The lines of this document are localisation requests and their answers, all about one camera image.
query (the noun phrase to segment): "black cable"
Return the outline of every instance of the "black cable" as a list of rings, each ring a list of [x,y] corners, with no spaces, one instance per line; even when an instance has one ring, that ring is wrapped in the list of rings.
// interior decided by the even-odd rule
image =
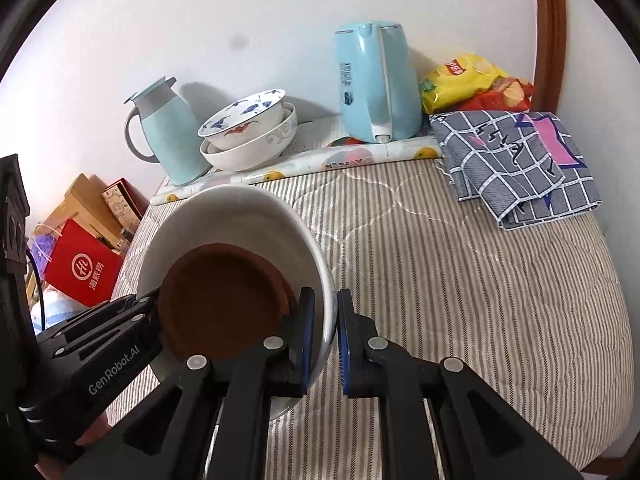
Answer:
[[[31,254],[31,250],[27,247],[27,256],[29,257],[29,261],[31,262],[31,267],[33,267],[33,274],[36,277],[36,285],[38,286],[38,296],[40,297],[40,331],[44,332],[45,329],[45,317],[44,317],[44,297],[42,295],[42,282],[40,281],[40,273],[38,272],[38,266],[36,265],[36,260]]]

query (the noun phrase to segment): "kettle label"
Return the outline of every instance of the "kettle label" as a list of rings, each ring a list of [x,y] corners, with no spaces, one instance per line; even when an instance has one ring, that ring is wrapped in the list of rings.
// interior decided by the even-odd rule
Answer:
[[[445,66],[447,67],[449,72],[451,72],[451,75],[460,75],[466,72],[466,69],[460,66],[460,63],[458,63],[457,59],[454,59],[450,63],[445,63]]]
[[[351,63],[340,63],[340,84],[351,86]]]

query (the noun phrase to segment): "red snack bag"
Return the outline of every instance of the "red snack bag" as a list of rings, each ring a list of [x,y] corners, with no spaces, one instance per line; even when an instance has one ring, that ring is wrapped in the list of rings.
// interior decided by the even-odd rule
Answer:
[[[486,92],[455,106],[456,110],[506,110],[526,112],[531,108],[533,85],[524,79],[499,76]]]
[[[122,258],[67,220],[44,270],[45,280],[85,306],[111,298]]]

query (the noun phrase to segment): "light blue thermos jug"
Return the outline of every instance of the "light blue thermos jug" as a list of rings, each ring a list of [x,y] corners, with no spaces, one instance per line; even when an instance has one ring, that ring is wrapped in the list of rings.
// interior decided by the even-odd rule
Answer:
[[[420,91],[402,26],[350,23],[335,31],[340,110],[351,137],[389,142],[413,137],[422,124]]]
[[[127,117],[124,138],[131,153],[146,162],[159,162],[172,184],[179,186],[207,173],[211,165],[200,153],[198,122],[189,105],[171,90],[174,83],[175,77],[162,77],[124,101],[136,105]],[[153,155],[143,155],[131,142],[129,123],[135,115],[140,116]]]

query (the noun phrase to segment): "white bowl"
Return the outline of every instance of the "white bowl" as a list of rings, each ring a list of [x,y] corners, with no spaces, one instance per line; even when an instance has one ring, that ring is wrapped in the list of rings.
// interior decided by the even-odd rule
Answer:
[[[216,242],[242,247],[269,260],[292,286],[296,298],[302,286],[310,286],[315,291],[311,386],[326,363],[334,338],[335,284],[309,228],[286,202],[269,191],[246,184],[227,184],[185,200],[151,240],[140,269],[138,297],[160,286],[170,267],[188,251]],[[178,359],[164,345],[151,363],[151,369],[158,380],[162,380],[178,364]],[[292,408],[298,400],[273,399],[271,420]]]
[[[282,122],[284,90],[240,99],[209,118],[198,130],[219,150],[230,150],[273,130]]]
[[[200,145],[200,153],[219,170],[242,171],[261,166],[280,155],[296,134],[298,117],[294,105],[284,103],[284,116],[273,130],[230,150],[218,149],[207,137]]]

